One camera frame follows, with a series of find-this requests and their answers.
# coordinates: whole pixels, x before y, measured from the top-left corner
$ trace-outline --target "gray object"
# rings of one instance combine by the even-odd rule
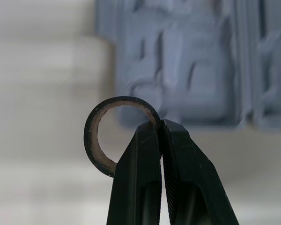
[[[117,95],[186,127],[281,128],[281,0],[96,0],[96,31],[117,47]]]

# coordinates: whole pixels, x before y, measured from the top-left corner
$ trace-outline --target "pliers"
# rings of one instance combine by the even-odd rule
[[[134,105],[149,117],[137,127],[116,164],[102,152],[98,124],[110,109]],[[158,225],[163,158],[171,225],[238,225],[214,165],[180,124],[161,120],[152,106],[135,97],[114,97],[89,115],[84,145],[91,162],[113,177],[107,225]]]

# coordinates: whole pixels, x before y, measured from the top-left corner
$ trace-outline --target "ring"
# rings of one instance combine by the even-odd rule
[[[157,128],[159,128],[161,123],[156,110],[149,103],[137,97],[113,97],[103,101],[93,109],[84,127],[84,147],[94,166],[110,177],[114,177],[117,163],[109,159],[101,150],[98,141],[99,122],[108,110],[122,105],[140,108],[149,117],[153,126]]]

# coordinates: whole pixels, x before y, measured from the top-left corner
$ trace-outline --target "white surface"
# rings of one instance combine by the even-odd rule
[[[113,95],[114,49],[92,36],[93,1],[0,0],[0,225],[105,224],[112,179],[89,162],[85,120]],[[100,124],[118,160],[133,135]],[[281,133],[191,132],[240,224],[281,224]],[[168,224],[163,201],[161,224]]]

